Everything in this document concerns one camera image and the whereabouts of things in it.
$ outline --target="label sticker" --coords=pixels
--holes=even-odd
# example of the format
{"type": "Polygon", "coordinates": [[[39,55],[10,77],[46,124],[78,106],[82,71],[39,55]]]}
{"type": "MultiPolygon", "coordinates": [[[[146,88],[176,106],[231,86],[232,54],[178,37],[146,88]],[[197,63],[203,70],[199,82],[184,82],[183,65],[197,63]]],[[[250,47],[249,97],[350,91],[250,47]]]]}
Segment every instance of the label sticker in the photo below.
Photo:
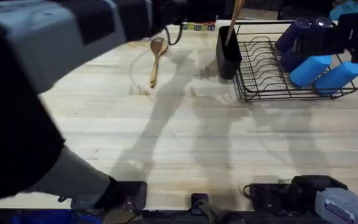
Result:
{"type": "Polygon", "coordinates": [[[354,224],[354,214],[347,211],[345,208],[341,207],[335,202],[326,199],[325,208],[327,208],[327,210],[339,216],[339,218],[342,218],[346,222],[354,224]]]}

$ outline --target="black wire dish rack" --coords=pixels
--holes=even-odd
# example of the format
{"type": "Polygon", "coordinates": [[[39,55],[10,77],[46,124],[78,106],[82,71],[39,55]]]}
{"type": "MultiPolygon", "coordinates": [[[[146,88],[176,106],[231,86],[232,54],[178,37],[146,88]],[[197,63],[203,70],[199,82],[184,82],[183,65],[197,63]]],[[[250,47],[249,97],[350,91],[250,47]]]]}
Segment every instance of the black wire dish rack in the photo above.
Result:
{"type": "MultiPolygon", "coordinates": [[[[278,38],[282,32],[269,30],[272,26],[266,25],[272,24],[284,27],[289,26],[291,21],[236,23],[242,62],[234,77],[234,83],[240,100],[333,100],[358,90],[358,77],[344,88],[336,89],[337,92],[332,95],[320,95],[313,85],[304,88],[292,85],[289,74],[282,70],[281,53],[275,49],[275,40],[271,40],[271,37],[278,38]],[[266,32],[247,32],[253,29],[252,26],[266,32]]],[[[340,56],[333,55],[333,63],[321,75],[340,64],[340,56]]]]}

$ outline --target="black utensil holder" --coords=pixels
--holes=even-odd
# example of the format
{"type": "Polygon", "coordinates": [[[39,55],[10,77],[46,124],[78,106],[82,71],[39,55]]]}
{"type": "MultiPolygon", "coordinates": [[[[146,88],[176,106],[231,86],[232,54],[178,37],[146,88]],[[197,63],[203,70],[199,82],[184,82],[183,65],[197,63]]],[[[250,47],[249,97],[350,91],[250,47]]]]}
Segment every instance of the black utensil holder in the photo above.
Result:
{"type": "Polygon", "coordinates": [[[233,31],[229,44],[225,46],[229,26],[219,28],[218,43],[216,44],[216,59],[218,61],[219,76],[225,80],[232,80],[241,63],[241,53],[236,33],[233,31]]]}

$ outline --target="wooden spatula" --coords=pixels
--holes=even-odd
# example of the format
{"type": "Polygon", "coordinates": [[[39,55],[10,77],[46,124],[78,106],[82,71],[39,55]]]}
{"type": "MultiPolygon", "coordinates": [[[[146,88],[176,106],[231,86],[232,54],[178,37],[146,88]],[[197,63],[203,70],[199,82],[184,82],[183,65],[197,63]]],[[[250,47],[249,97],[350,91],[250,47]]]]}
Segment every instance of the wooden spatula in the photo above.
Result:
{"type": "Polygon", "coordinates": [[[227,33],[226,42],[224,44],[225,46],[229,45],[231,33],[233,32],[234,29],[234,24],[236,23],[236,20],[239,17],[239,14],[245,2],[246,2],[245,0],[236,0],[236,3],[234,3],[233,15],[231,16],[229,32],[227,33]]]}
{"type": "Polygon", "coordinates": [[[154,88],[155,82],[157,81],[158,61],[160,60],[160,56],[167,51],[168,42],[162,37],[157,37],[152,40],[150,47],[155,55],[152,76],[150,77],[150,88],[154,88]]]}

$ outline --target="butcher block countertop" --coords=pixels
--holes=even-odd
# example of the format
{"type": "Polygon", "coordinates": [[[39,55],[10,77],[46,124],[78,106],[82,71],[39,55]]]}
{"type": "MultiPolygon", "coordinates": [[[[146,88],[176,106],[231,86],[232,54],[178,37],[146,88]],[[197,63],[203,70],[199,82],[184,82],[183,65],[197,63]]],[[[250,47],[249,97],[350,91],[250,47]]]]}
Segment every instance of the butcher block countertop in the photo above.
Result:
{"type": "MultiPolygon", "coordinates": [[[[170,30],[174,39],[177,28],[170,30]]],[[[330,175],[358,195],[358,91],[336,100],[242,103],[232,82],[219,82],[217,36],[185,30],[161,58],[154,89],[154,55],[142,40],[78,67],[41,99],[72,151],[117,180],[148,183],[147,209],[188,208],[194,192],[221,208],[250,209],[243,186],[300,174],[330,175]]],[[[0,200],[0,208],[69,207],[45,194],[0,200]]]]}

